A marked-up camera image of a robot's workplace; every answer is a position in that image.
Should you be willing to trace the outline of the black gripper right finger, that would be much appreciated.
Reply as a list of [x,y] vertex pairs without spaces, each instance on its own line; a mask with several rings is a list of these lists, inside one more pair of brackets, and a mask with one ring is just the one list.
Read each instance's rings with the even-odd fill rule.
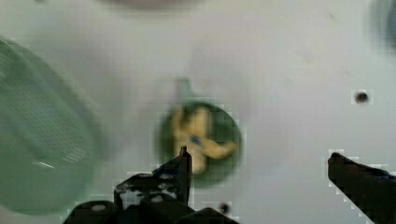
[[395,224],[394,175],[334,152],[328,159],[328,178],[374,224]]

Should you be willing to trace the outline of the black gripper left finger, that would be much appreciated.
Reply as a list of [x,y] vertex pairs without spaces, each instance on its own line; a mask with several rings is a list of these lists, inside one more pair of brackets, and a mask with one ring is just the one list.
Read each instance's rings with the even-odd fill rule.
[[77,205],[62,224],[239,224],[213,208],[189,207],[191,155],[177,155],[150,173],[119,183],[112,201]]

